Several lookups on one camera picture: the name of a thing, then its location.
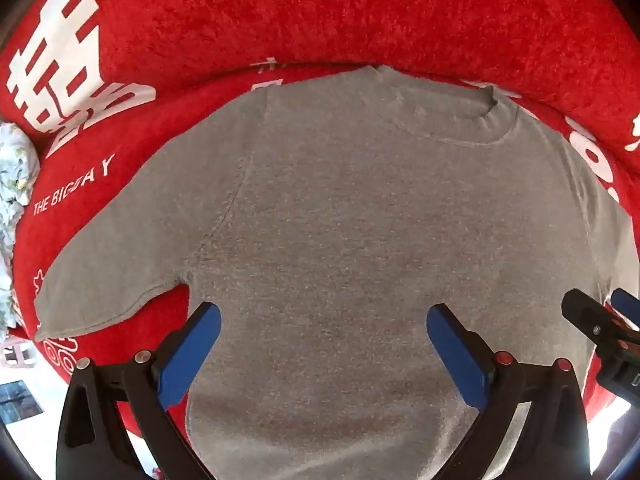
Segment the white green floral cloth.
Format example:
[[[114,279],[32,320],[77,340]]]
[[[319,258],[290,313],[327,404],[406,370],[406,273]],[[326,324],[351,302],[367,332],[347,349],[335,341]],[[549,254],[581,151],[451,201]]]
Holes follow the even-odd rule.
[[[18,222],[32,200],[40,171],[29,137],[10,122],[1,123],[1,338],[17,326],[12,261]]]

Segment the red back cushion white characters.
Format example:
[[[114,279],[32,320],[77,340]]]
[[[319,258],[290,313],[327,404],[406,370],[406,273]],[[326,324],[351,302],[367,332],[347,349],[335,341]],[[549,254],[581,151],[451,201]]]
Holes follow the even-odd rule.
[[[100,38],[108,84],[174,91],[275,60],[387,64],[493,82],[546,103],[639,165],[639,43],[611,0],[37,0],[2,54],[36,46],[44,9]]]

